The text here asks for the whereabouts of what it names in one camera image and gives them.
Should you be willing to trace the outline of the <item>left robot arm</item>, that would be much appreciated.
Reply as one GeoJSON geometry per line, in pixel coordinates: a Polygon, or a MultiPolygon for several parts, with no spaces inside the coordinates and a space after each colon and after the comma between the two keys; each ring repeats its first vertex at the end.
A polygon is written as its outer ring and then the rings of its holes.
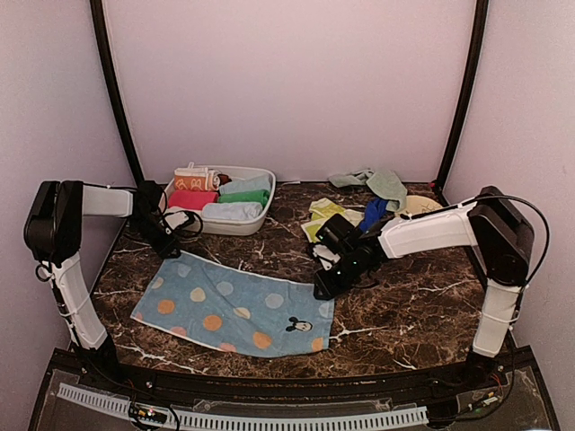
{"type": "Polygon", "coordinates": [[[79,180],[46,180],[31,205],[23,238],[35,260],[38,279],[52,285],[60,316],[81,352],[113,348],[88,292],[80,248],[87,216],[127,219],[162,259],[181,254],[173,229],[161,220],[163,189],[151,180],[135,189],[90,185],[79,180]]]}

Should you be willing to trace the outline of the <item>orange bunny towel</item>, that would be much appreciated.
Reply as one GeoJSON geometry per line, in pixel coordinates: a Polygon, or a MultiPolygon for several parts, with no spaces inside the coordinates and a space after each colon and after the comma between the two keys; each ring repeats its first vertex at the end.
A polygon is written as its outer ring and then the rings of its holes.
{"type": "Polygon", "coordinates": [[[208,167],[188,167],[174,170],[173,186],[176,190],[218,191],[220,171],[208,167]]]}

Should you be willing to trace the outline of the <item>blue polka dot towel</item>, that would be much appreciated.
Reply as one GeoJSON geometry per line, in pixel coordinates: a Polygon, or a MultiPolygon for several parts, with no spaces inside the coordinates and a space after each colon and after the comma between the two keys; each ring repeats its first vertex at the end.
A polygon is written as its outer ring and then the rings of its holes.
{"type": "Polygon", "coordinates": [[[328,348],[333,301],[311,284],[225,267],[184,252],[165,260],[131,313],[133,320],[203,347],[283,357],[328,348]]]}

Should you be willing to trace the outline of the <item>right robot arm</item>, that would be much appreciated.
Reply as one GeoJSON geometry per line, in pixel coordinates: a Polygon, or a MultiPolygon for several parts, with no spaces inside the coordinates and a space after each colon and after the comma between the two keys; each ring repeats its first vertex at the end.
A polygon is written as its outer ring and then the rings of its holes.
{"type": "Polygon", "coordinates": [[[472,351],[476,355],[458,371],[458,381],[476,390],[493,374],[497,356],[518,319],[524,292],[539,269],[531,263],[535,231],[516,205],[521,198],[489,186],[459,204],[418,215],[384,216],[368,229],[332,216],[317,233],[320,244],[338,256],[314,275],[314,298],[331,300],[348,292],[377,265],[414,253],[475,247],[487,279],[481,318],[472,351]]]}

